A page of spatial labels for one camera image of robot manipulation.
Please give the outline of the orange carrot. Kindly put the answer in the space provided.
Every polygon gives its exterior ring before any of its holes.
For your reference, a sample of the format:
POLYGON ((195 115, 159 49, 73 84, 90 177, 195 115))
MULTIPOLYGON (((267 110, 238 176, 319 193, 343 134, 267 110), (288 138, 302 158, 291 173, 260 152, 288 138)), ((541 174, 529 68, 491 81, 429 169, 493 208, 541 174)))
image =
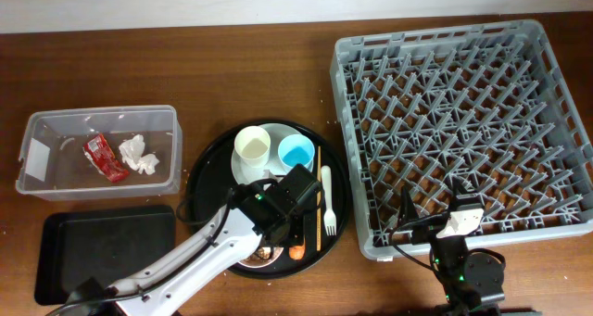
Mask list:
POLYGON ((306 246, 291 246, 288 250, 288 255, 293 260, 301 260, 304 258, 306 252, 306 246))

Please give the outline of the food scraps with rice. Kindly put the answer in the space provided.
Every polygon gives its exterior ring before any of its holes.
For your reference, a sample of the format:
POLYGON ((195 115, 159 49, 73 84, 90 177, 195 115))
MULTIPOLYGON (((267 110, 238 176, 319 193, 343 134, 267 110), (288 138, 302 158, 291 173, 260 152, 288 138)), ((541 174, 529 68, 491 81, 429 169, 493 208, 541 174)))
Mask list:
POLYGON ((276 256, 278 250, 278 247, 262 246, 247 259, 249 261, 270 261, 276 256))

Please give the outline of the pink bowl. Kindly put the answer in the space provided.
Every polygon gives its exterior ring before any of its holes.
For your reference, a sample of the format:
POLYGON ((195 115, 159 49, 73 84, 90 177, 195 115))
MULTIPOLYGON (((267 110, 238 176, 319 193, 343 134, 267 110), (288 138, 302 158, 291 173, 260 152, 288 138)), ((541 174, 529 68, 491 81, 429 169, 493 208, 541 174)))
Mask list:
POLYGON ((250 268, 258 269, 274 263, 283 253, 282 247, 262 246, 246 259, 239 261, 239 264, 250 268))

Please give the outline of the light blue cup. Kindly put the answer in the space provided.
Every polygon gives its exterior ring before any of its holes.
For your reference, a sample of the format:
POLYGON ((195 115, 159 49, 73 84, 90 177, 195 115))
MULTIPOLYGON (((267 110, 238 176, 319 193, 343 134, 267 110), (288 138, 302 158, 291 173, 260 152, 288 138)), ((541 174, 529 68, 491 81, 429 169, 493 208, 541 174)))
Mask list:
POLYGON ((289 172, 298 164, 311 171, 315 157, 315 147, 307 136, 291 134, 280 142, 278 157, 286 172, 289 172))

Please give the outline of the cream paper cup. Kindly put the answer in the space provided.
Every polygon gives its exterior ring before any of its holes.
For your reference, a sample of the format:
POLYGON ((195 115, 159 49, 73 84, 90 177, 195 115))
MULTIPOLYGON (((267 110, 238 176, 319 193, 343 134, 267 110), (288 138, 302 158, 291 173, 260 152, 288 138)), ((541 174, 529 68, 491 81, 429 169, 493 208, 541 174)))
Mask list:
POLYGON ((271 137, 260 126, 247 126, 235 136, 234 151, 247 166, 261 168, 269 161, 271 137))

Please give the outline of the white tissue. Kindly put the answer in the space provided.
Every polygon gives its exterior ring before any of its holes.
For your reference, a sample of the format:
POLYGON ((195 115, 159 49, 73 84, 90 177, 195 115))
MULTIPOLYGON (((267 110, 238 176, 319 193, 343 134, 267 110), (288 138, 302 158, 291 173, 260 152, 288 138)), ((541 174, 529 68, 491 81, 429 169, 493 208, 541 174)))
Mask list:
POLYGON ((159 159, 153 153, 145 153, 145 140, 141 134, 136 134, 132 139, 124 140, 119 145, 119 151, 123 162, 132 170, 147 175, 156 172, 159 159))

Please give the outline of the red snack wrapper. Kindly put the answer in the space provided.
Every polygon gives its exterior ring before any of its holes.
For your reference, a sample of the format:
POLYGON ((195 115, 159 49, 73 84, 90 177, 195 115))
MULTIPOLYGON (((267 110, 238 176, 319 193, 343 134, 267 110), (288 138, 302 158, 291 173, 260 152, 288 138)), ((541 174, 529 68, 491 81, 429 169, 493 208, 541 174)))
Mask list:
POLYGON ((117 160, 102 133, 87 142, 82 150, 95 168, 112 183, 121 182, 130 174, 117 160))

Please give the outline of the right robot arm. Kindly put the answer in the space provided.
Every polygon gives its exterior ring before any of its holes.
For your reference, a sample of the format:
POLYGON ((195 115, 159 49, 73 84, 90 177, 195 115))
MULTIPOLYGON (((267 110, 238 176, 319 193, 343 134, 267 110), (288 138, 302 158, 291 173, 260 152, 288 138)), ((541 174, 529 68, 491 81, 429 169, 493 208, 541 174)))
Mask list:
POLYGON ((505 258, 485 248, 469 249, 466 236, 480 226, 485 204, 480 194, 452 182, 448 208, 420 217, 410 192, 401 189, 398 231, 411 231, 410 242, 428 244, 429 262, 423 264, 443 286, 447 302, 435 307, 437 315, 499 315, 505 296, 505 258))

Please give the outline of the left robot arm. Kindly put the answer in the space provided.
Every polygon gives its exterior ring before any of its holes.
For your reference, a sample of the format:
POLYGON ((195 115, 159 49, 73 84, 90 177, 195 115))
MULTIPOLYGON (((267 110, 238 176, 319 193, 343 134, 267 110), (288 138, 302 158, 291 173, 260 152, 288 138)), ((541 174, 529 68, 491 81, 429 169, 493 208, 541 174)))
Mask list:
POLYGON ((200 231, 142 271, 112 284, 100 297, 82 297, 52 315, 172 315, 206 284, 262 243, 280 245, 291 220, 323 192, 318 182, 291 186, 273 179, 240 184, 200 231))

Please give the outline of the grey dishwasher rack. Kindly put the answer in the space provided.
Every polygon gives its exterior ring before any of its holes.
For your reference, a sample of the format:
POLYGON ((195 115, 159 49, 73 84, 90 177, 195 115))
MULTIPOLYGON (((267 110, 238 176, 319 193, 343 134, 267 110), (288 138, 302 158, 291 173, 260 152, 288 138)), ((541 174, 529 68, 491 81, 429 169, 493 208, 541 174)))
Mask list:
POLYGON ((591 232, 592 144, 539 22, 343 38, 330 77, 367 259, 425 254, 399 193, 433 215, 454 176, 486 206, 471 247, 591 232))

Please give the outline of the grey round plate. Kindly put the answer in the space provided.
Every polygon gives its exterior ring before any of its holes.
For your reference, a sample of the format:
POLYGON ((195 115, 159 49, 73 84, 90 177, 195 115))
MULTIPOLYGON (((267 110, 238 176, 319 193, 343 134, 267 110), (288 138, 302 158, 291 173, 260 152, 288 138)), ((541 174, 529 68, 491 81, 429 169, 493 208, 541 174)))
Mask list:
POLYGON ((261 168, 252 168, 247 166, 234 151, 231 158, 232 175, 237 183, 252 183, 256 180, 271 178, 272 176, 281 178, 287 172, 284 170, 278 157, 278 146, 280 142, 288 135, 302 134, 297 129, 282 123, 264 123, 260 126, 265 129, 271 137, 271 152, 269 161, 261 168))

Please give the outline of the wooden chopstick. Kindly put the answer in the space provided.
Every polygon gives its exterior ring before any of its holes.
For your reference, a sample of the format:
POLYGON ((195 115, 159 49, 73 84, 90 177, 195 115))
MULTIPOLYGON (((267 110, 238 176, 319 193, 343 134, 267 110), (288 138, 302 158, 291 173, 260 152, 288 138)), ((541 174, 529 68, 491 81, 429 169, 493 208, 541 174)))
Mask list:
MULTIPOLYGON (((316 150, 316 160, 317 160, 317 180, 321 182, 321 167, 322 167, 322 148, 318 145, 316 150)), ((322 195, 321 193, 317 194, 317 203, 316 203, 316 251, 321 251, 322 247, 322 211, 321 211, 321 202, 322 202, 322 195)))

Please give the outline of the round black serving tray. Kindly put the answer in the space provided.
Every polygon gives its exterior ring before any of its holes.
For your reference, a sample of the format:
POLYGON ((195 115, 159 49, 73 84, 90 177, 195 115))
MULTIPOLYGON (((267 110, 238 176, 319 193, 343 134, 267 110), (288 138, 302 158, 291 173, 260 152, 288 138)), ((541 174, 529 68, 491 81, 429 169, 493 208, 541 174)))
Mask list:
MULTIPOLYGON (((266 267, 250 269, 237 263, 230 268, 231 272, 247 278, 272 280, 303 272, 321 261, 334 248, 344 232, 353 200, 347 168, 337 152, 322 136, 289 120, 255 120, 248 124, 252 126, 264 123, 282 123, 291 126, 307 136, 316 147, 321 146, 322 165, 329 166, 332 170, 333 209, 337 221, 336 235, 322 234, 322 247, 319 252, 316 251, 316 240, 314 243, 306 243, 305 256, 301 260, 291 259, 288 250, 284 249, 282 255, 266 267)), ((244 127, 239 125, 218 137, 195 163, 186 186, 186 213, 191 221, 209 220, 221 206, 228 190, 238 184, 232 175, 231 158, 234 138, 244 127)))

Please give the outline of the black rectangular tray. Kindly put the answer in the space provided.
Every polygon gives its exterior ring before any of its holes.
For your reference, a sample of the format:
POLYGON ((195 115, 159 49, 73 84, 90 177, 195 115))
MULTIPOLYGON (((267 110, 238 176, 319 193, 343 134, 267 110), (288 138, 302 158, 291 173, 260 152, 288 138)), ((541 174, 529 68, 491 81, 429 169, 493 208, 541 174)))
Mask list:
POLYGON ((106 287, 165 256, 176 218, 166 205, 59 212, 44 221, 34 299, 63 304, 89 278, 106 287))

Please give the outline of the clear plastic bin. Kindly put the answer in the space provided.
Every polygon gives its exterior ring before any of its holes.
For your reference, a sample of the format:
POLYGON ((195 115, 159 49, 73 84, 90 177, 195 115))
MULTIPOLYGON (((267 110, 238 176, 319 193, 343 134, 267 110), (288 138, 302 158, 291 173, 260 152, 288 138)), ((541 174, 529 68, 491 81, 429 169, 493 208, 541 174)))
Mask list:
POLYGON ((182 181, 183 132, 176 109, 169 105, 36 112, 28 120, 19 161, 16 190, 44 200, 176 194, 182 181), (117 159, 122 142, 143 136, 144 153, 158 159, 155 172, 130 171, 121 182, 109 181, 83 154, 83 147, 99 134, 117 159))

